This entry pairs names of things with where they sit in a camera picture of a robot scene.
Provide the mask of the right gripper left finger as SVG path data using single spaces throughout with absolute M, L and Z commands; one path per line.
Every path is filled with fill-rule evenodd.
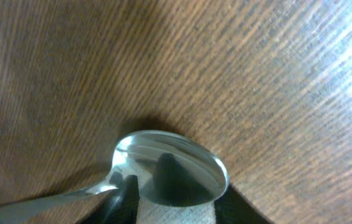
M 140 200 L 138 178 L 127 177 L 119 189 L 114 190 L 80 224 L 136 224 Z

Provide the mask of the large steel spoon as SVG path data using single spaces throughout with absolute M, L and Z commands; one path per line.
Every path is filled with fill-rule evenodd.
M 168 207 L 193 207 L 217 200 L 229 186 L 224 163 L 202 145 L 167 131 L 127 134 L 114 148 L 108 175 L 65 194 L 0 206 L 0 223 L 22 223 L 46 210 L 121 189 L 130 177 L 138 193 Z

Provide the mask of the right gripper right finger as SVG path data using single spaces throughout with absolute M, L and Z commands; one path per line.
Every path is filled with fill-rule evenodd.
M 233 185 L 214 201 L 216 224 L 271 224 Z

